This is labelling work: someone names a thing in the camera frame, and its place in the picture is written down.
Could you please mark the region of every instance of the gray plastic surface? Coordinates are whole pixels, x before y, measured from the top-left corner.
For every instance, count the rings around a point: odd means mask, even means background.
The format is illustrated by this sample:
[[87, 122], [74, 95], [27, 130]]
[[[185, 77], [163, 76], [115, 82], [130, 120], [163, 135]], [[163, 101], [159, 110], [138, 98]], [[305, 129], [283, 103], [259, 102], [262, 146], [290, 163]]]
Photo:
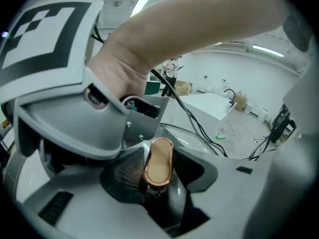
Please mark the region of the gray plastic surface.
[[39, 235], [41, 235], [43, 238], [50, 238], [50, 239], [73, 239], [74, 238], [55, 229], [54, 227], [52, 227], [50, 224], [45, 222], [37, 214], [32, 212], [23, 204], [19, 202], [15, 202], [15, 205], [17, 206], [17, 208], [19, 209], [19, 211], [21, 212], [25, 220], [29, 224], [32, 224], [32, 227], [35, 229], [35, 231]]
[[[139, 138], [140, 135], [143, 136], [143, 140], [150, 140], [154, 137], [169, 101], [169, 98], [152, 96], [143, 96], [143, 99], [139, 97], [135, 98], [150, 106], [155, 106], [159, 114], [156, 118], [152, 118], [132, 110], [128, 117], [128, 121], [131, 123], [131, 126], [126, 127], [123, 136], [123, 141], [125, 142], [126, 147], [141, 142]], [[122, 103], [124, 104], [129, 99], [130, 98], [126, 98]]]
[[217, 180], [218, 170], [214, 165], [206, 162], [205, 160], [201, 158], [198, 158], [192, 155], [191, 153], [189, 153], [189, 150], [186, 148], [175, 147], [175, 152], [176, 151], [183, 154], [185, 157], [188, 157], [189, 159], [196, 162], [197, 164], [201, 165], [204, 169], [204, 173], [199, 178], [197, 178], [196, 180], [192, 181], [191, 183], [187, 185], [186, 188], [191, 193], [204, 192], [214, 183], [214, 181]]
[[[210, 220], [181, 238], [268, 238], [285, 222], [316, 178], [316, 137], [296, 140], [292, 135], [278, 151], [264, 153], [258, 162], [181, 147], [218, 170], [217, 180], [206, 191], [191, 194], [194, 207], [203, 210]], [[238, 166], [253, 171], [243, 173], [236, 170]], [[142, 206], [122, 204], [109, 196], [99, 184], [101, 170], [80, 166], [64, 170], [25, 204], [39, 213], [56, 192], [65, 190], [74, 194], [56, 225], [65, 234], [79, 239], [169, 238]]]
[[12, 200], [15, 200], [16, 188], [25, 157], [16, 150], [9, 158], [3, 174], [3, 185]]
[[51, 179], [55, 175], [55, 170], [51, 164], [51, 153], [48, 153], [45, 148], [45, 140], [42, 138], [39, 143], [39, 157], [43, 165], [44, 171]]
[[175, 213], [175, 219], [181, 221], [186, 203], [186, 190], [176, 172], [173, 172], [173, 179], [167, 187], [168, 206]]
[[[97, 110], [84, 100], [84, 90], [90, 85], [99, 89], [108, 103]], [[16, 99], [14, 126], [17, 148], [28, 156], [20, 137], [25, 137], [20, 120], [32, 130], [73, 153], [98, 159], [112, 159], [122, 148], [127, 110], [100, 83], [90, 69], [83, 71], [80, 85], [37, 92]]]

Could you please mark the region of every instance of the gray plastic housing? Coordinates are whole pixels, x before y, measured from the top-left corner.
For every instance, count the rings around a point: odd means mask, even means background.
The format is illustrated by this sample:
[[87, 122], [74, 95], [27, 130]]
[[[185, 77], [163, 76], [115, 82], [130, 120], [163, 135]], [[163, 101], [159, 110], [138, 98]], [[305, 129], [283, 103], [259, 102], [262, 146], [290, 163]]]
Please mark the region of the gray plastic housing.
[[[91, 84], [107, 99], [102, 109], [97, 109], [85, 99], [84, 92]], [[124, 136], [130, 139], [131, 145], [141, 142], [139, 135], [145, 135], [144, 139], [154, 136], [168, 99], [146, 98], [161, 105], [157, 106], [157, 118], [127, 109], [90, 69], [84, 68], [81, 84], [40, 91], [16, 99], [14, 128], [17, 149], [28, 157], [38, 148], [40, 139], [45, 138], [87, 158], [112, 159], [122, 149], [122, 142], [126, 139]], [[133, 130], [127, 127], [128, 118]]]

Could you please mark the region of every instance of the wire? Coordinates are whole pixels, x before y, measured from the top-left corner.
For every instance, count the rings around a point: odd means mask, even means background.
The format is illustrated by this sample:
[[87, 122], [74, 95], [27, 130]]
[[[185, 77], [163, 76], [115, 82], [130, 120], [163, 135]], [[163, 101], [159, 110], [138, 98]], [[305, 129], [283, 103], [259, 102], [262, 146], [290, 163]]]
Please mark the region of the wire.
[[269, 145], [269, 143], [270, 143], [270, 141], [271, 141], [271, 138], [272, 138], [272, 136], [274, 135], [274, 131], [275, 131], [275, 129], [277, 128], [277, 127], [276, 127], [276, 123], [277, 123], [278, 119], [280, 118], [281, 111], [282, 111], [282, 108], [280, 108], [279, 114], [277, 115], [277, 117], [276, 117], [275, 120], [274, 120], [274, 123], [273, 123], [274, 126], [273, 126], [273, 128], [271, 129], [271, 131], [270, 131], [270, 134], [269, 134], [269, 136], [268, 136], [268, 141], [267, 141], [266, 146], [265, 146], [265, 148], [264, 148], [264, 150], [263, 150], [262, 153], [264, 153], [264, 152], [266, 151], [266, 149], [267, 149], [267, 147], [268, 147], [268, 145]]
[[95, 39], [95, 40], [97, 40], [97, 41], [101, 42], [101, 41], [99, 40], [99, 38], [98, 38], [98, 37], [96, 37], [94, 34], [92, 34], [92, 35], [91, 35], [91, 37], [92, 37], [93, 39]]
[[259, 151], [259, 155], [261, 154], [261, 152], [262, 152], [262, 149], [261, 149], [261, 146], [260, 146], [260, 151]]
[[[185, 131], [185, 132], [187, 132], [187, 133], [195, 134], [195, 133], [192, 132], [192, 131], [189, 131], [189, 130], [187, 130], [187, 129], [184, 129], [184, 128], [179, 127], [179, 126], [176, 126], [176, 125], [167, 124], [167, 123], [160, 123], [159, 125], [164, 125], [164, 126], [168, 126], [168, 127], [172, 127], [172, 128], [177, 128], [177, 129], [183, 130], [183, 131]], [[204, 143], [207, 144], [207, 147], [208, 147], [210, 150], [216, 152], [215, 149], [213, 149], [213, 147], [211, 146], [211, 144], [210, 144], [207, 140], [206, 140]]]
[[[178, 102], [178, 104], [179, 104], [179, 105], [182, 107], [182, 109], [186, 112], [187, 117], [188, 117], [188, 119], [189, 119], [189, 122], [190, 122], [191, 126], [193, 127], [195, 133], [196, 133], [203, 141], [208, 141], [211, 145], [215, 145], [215, 147], [216, 147], [216, 146], [220, 147], [220, 148], [222, 149], [222, 151], [221, 151], [219, 148], [218, 148], [218, 149], [223, 153], [223, 155], [224, 155], [225, 157], [228, 157], [227, 154], [226, 154], [226, 152], [225, 152], [225, 150], [224, 150], [224, 148], [223, 148], [220, 144], [214, 142], [213, 140], [211, 140], [211, 139], [208, 137], [208, 135], [207, 135], [207, 133], [205, 132], [205, 130], [204, 130], [204, 128], [202, 127], [202, 125], [198, 122], [198, 120], [197, 120], [197, 119], [195, 118], [195, 116], [191, 113], [191, 111], [185, 107], [184, 103], [183, 103], [182, 100], [179, 98], [178, 94], [175, 92], [174, 88], [169, 84], [169, 82], [168, 82], [163, 76], [161, 76], [156, 70], [153, 69], [153, 70], [151, 70], [151, 72], [152, 72], [157, 78], [159, 78], [162, 82], [164, 82], [164, 84], [171, 90], [171, 92], [172, 92], [173, 96], [175, 97], [176, 101]], [[202, 135], [203, 135], [204, 137], [202, 137], [202, 136], [199, 134], [199, 132], [197, 131], [197, 129], [196, 129], [196, 127], [195, 127], [195, 125], [194, 125], [192, 119], [197, 123], [198, 128], [199, 128], [200, 132], [202, 133]]]
[[[267, 150], [267, 152], [274, 151], [274, 150], [276, 150], [276, 148], [275, 148], [275, 149]], [[261, 154], [259, 154], [258, 156], [255, 156], [255, 157], [251, 158], [250, 160], [251, 160], [251, 161], [257, 161], [257, 160], [259, 159], [260, 155], [261, 155]]]
[[254, 150], [253, 150], [253, 152], [250, 154], [250, 158], [253, 158], [254, 157], [254, 155], [255, 155], [255, 153], [256, 153], [256, 151], [257, 151], [257, 149], [260, 147], [261, 148], [261, 146], [264, 144], [264, 142], [265, 141], [267, 141], [267, 139], [268, 139], [268, 137], [266, 137]]
[[102, 37], [100, 36], [99, 30], [98, 30], [98, 27], [97, 27], [96, 24], [94, 25], [94, 31], [95, 31], [95, 33], [96, 33], [96, 35], [97, 35], [97, 38], [99, 39], [98, 41], [104, 43], [104, 40], [103, 40]]

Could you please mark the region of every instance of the laboratory room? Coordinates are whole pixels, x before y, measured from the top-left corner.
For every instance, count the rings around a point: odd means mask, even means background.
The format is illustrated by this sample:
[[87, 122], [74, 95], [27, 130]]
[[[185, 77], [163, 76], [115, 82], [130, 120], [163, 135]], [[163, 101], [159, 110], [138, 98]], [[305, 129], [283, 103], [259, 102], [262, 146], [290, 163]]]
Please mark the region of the laboratory room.
[[319, 71], [299, 3], [21, 4], [0, 29], [0, 174], [25, 234], [271, 238], [304, 217]]

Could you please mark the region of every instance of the forearm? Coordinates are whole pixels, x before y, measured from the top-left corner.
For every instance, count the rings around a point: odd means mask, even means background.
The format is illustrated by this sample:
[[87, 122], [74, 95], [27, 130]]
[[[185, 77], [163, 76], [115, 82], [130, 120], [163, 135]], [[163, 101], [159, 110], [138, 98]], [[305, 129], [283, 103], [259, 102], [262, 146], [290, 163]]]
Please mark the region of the forearm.
[[281, 0], [166, 0], [123, 23], [101, 52], [119, 47], [121, 60], [147, 73], [179, 54], [275, 29], [287, 15]]

